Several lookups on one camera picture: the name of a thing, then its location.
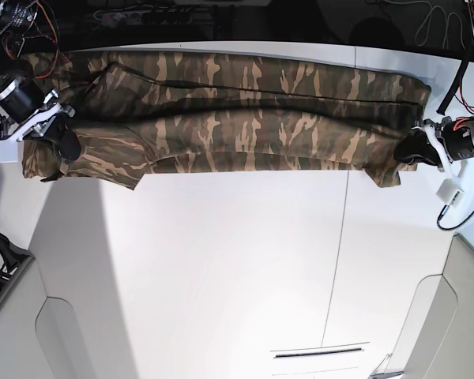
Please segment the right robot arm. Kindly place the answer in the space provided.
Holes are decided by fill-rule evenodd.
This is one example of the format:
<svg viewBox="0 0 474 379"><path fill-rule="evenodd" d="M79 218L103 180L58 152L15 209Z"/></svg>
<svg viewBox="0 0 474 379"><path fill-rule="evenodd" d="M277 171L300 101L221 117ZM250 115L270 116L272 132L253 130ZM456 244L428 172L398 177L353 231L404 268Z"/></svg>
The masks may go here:
<svg viewBox="0 0 474 379"><path fill-rule="evenodd" d="M37 36L50 41L55 52L47 67L36 72L21 53L40 14L50 33ZM37 84L53 73L59 56L58 29L41 1L0 1L0 163L17 162L17 145L25 140L45 141L63 159L76 160L81 154L68 125L75 110L60 101L58 90L45 92Z"/></svg>

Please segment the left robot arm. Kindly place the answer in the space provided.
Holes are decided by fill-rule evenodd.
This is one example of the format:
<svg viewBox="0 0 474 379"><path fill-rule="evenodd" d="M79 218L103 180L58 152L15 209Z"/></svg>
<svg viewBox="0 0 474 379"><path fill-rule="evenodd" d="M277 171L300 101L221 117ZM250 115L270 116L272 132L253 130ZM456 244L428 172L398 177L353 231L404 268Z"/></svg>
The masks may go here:
<svg viewBox="0 0 474 379"><path fill-rule="evenodd" d="M451 163L474 158L474 107L463 97L463 77L474 58L474 1L467 1L466 5L471 46L465 49L453 82L437 109L443 119L425 119L412 129L395 149L394 158L400 163L425 163L447 172Z"/></svg>

